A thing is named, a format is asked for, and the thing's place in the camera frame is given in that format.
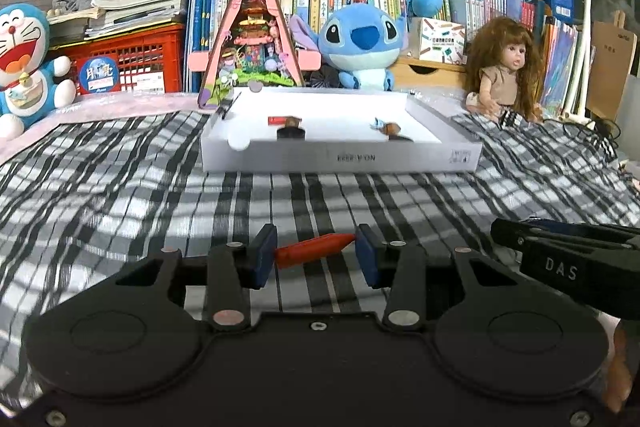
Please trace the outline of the person's right hand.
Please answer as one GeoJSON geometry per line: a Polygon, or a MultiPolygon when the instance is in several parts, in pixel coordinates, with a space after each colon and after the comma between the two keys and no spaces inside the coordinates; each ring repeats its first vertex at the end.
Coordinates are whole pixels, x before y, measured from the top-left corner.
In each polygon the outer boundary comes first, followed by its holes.
{"type": "Polygon", "coordinates": [[[602,395],[618,415],[639,412],[639,322],[620,320],[610,336],[602,395]]]}

